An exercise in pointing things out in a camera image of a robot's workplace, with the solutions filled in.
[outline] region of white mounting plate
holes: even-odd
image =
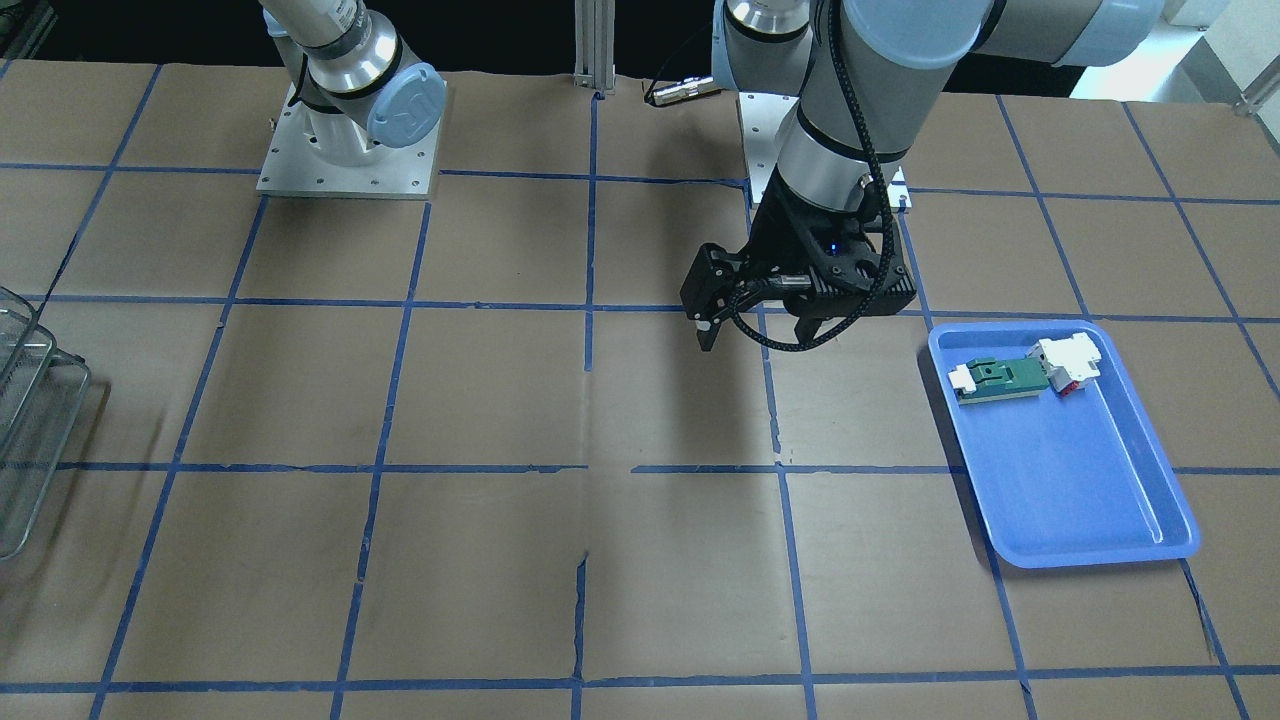
[[[292,97],[293,88],[289,87]],[[348,168],[326,163],[311,147],[305,132],[302,104],[280,108],[271,149],[257,177],[257,191],[278,197],[365,197],[376,200],[428,200],[435,183],[435,158],[440,126],[416,145],[387,149],[371,165]]]
[[[739,95],[739,118],[742,122],[742,151],[751,173],[751,204],[759,205],[764,187],[769,184],[773,167],[778,164],[777,136],[782,120],[796,104],[796,97],[768,92],[742,92]],[[911,192],[901,168],[890,183],[890,201],[895,208],[911,209]]]

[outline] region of black background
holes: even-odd
[[[573,1],[467,3],[367,0],[385,13],[426,61],[442,70],[558,74],[573,69]],[[51,0],[59,14],[40,56],[137,63],[278,65],[261,6],[250,0]],[[617,0],[620,74],[663,79],[709,74],[710,0]],[[1079,68],[972,55],[952,92],[1066,96]]]

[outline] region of blue tray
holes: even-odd
[[[1084,332],[1102,377],[1059,397],[960,405],[947,373],[1023,357],[1042,337]],[[1189,557],[1199,528],[1107,333],[1083,320],[959,323],[929,333],[933,366],[987,534],[1019,568]]]

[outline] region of green terminal block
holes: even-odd
[[[955,370],[947,373],[947,379],[951,380],[960,405],[1033,397],[1048,387],[1048,375],[1044,374],[1039,360],[1030,357],[1018,360],[978,357],[964,365],[956,365]]]

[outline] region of wire basket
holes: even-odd
[[[90,377],[27,301],[0,288],[0,560],[31,534]]]

